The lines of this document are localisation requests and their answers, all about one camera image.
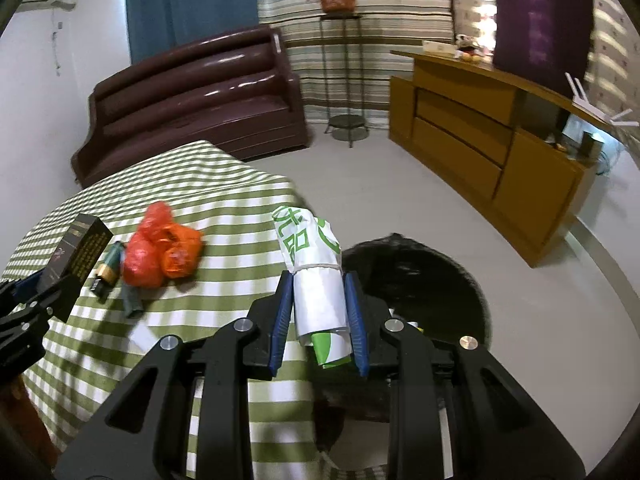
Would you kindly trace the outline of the white wifi router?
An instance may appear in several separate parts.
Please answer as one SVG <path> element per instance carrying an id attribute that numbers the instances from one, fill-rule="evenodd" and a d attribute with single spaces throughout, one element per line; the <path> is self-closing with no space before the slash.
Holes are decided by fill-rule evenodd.
<path id="1" fill-rule="evenodd" d="M 631 108 L 627 108 L 614 116 L 608 115 L 589 102 L 587 93 L 579 79 L 570 76 L 570 73 L 565 73 L 565 77 L 572 89 L 573 103 L 575 106 L 591 116 L 598 118 L 601 122 L 606 122 L 613 127 L 639 127 L 638 120 L 624 120 L 624 117 L 632 112 Z"/>

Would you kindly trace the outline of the green yellow can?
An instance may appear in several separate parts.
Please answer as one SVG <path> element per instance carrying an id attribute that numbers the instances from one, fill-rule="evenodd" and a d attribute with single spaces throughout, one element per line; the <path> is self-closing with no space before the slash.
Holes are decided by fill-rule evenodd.
<path id="1" fill-rule="evenodd" d="M 108 248 L 104 260 L 96 268 L 96 274 L 94 274 L 90 292 L 98 298 L 99 302 L 105 302 L 107 300 L 108 295 L 119 281 L 124 253 L 125 244 L 115 242 Z"/>

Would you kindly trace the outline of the blue curtain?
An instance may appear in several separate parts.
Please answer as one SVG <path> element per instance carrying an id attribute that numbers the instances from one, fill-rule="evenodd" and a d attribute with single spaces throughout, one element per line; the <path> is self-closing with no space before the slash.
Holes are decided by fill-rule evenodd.
<path id="1" fill-rule="evenodd" d="M 131 62 L 254 26 L 257 0 L 126 0 Z"/>

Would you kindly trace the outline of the red plastic bag bundle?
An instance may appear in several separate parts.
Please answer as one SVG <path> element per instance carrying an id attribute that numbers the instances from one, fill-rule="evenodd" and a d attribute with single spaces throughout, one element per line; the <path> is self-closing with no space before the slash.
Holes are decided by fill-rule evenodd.
<path id="1" fill-rule="evenodd" d="M 149 289 L 163 285 L 160 240 L 171 223 L 172 212 L 166 203 L 155 202 L 146 208 L 142 221 L 126 245 L 122 264 L 122 278 L 126 284 Z"/>

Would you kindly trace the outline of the light blue tube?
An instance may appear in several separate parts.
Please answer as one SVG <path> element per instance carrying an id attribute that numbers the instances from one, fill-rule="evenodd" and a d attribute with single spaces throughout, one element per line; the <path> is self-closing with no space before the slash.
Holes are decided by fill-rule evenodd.
<path id="1" fill-rule="evenodd" d="M 122 281 L 120 285 L 120 299 L 122 300 L 122 307 L 124 308 L 126 318 L 140 318 L 144 312 L 140 290 L 126 281 L 125 261 L 126 250 L 123 250 L 120 255 L 120 280 Z"/>

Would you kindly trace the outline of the white green paper bag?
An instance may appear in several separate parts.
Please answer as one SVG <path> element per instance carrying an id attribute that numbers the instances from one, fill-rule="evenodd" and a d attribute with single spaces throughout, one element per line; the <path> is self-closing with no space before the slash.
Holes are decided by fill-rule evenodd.
<path id="1" fill-rule="evenodd" d="M 280 206 L 271 214 L 284 264 L 293 275 L 298 342 L 314 350 L 322 368 L 352 358 L 343 283 L 342 248 L 330 222 L 302 207 Z"/>

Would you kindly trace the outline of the dark brown leather sofa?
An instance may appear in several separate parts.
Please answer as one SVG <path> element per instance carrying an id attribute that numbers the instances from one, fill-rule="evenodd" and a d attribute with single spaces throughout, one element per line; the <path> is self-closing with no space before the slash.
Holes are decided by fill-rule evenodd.
<path id="1" fill-rule="evenodd" d="M 84 188 L 195 141 L 239 160 L 310 143 L 299 78 L 270 25 L 146 58 L 99 82 L 88 105 L 88 136 L 70 160 Z"/>

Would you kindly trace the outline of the black trash bin with bag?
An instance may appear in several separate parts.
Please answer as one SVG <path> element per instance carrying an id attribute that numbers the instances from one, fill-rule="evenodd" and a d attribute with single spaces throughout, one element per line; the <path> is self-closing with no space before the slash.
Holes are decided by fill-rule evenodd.
<path id="1" fill-rule="evenodd" d="M 417 240 L 392 233 L 343 252 L 343 270 L 355 272 L 364 293 L 416 322 L 427 336 L 491 343 L 491 317 L 480 284 L 453 258 Z"/>

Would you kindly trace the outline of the striped green curtain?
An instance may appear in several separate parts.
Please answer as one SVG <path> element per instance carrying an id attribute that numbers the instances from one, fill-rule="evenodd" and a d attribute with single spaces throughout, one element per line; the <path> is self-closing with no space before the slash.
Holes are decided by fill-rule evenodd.
<path id="1" fill-rule="evenodd" d="M 352 112 L 382 124 L 390 77 L 412 71 L 398 51 L 454 36 L 451 0 L 357 0 L 356 12 L 342 22 L 328 20 L 319 0 L 258 0 L 260 21 L 281 29 L 311 122 Z"/>

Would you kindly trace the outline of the black metal plant stand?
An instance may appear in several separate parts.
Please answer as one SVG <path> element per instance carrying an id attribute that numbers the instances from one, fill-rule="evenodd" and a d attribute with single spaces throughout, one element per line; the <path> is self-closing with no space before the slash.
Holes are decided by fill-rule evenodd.
<path id="1" fill-rule="evenodd" d="M 353 14 L 323 14 L 319 18 L 320 46 L 322 57 L 322 76 L 324 98 L 326 99 L 326 133 L 334 133 L 341 131 L 344 133 L 343 141 L 347 143 L 349 148 L 353 148 L 356 142 L 355 131 L 361 130 L 365 136 L 369 134 L 369 126 L 366 119 L 366 77 L 364 76 L 364 49 L 362 36 L 362 15 L 358 12 Z M 326 34 L 326 23 L 335 22 L 340 27 L 338 31 L 340 36 L 337 38 L 337 45 L 341 49 L 342 54 L 342 76 L 341 81 L 344 82 L 344 110 L 341 113 L 334 113 L 333 101 L 330 90 L 330 63 L 329 63 L 329 40 Z M 358 53 L 358 77 L 359 84 L 359 112 L 354 112 L 354 99 L 352 98 L 352 62 L 350 62 L 349 47 L 354 44 Z"/>

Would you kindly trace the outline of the dark maroon box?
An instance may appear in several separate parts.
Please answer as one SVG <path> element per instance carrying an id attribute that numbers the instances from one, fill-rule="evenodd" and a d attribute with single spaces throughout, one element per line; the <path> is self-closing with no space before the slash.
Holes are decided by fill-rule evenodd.
<path id="1" fill-rule="evenodd" d="M 37 285 L 39 296 L 53 297 L 52 314 L 66 323 L 91 270 L 113 233 L 91 214 L 78 214 L 44 267 Z"/>

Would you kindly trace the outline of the orange plastic bag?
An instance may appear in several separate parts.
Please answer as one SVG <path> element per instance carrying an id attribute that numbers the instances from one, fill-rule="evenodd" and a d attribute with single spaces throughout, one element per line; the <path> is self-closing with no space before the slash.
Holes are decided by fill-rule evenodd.
<path id="1" fill-rule="evenodd" d="M 188 278 L 198 268 L 203 247 L 200 231 L 171 223 L 160 236 L 160 267 L 166 278 Z"/>

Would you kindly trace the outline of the wooden TV cabinet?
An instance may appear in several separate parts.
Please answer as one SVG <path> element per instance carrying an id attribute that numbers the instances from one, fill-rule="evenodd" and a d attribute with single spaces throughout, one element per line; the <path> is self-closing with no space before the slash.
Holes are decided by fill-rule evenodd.
<path id="1" fill-rule="evenodd" d="M 596 163 L 568 146 L 570 118 L 611 125 L 519 76 L 413 53 L 390 77 L 390 140 L 472 205 L 534 268 L 577 219 Z"/>

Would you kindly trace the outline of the purple curtain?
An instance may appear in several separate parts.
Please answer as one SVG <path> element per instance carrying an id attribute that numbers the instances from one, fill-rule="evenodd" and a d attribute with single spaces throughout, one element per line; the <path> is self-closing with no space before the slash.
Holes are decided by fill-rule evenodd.
<path id="1" fill-rule="evenodd" d="M 496 0 L 492 64 L 570 98 L 588 66 L 593 0 Z"/>

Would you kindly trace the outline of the white box on cabinet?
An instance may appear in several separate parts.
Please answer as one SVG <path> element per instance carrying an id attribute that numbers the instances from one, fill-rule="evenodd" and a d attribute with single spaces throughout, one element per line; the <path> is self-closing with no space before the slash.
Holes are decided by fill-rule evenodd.
<path id="1" fill-rule="evenodd" d="M 423 40 L 422 49 L 426 54 L 449 56 L 454 58 L 457 55 L 457 47 L 454 44 L 445 44 L 444 42 Z"/>

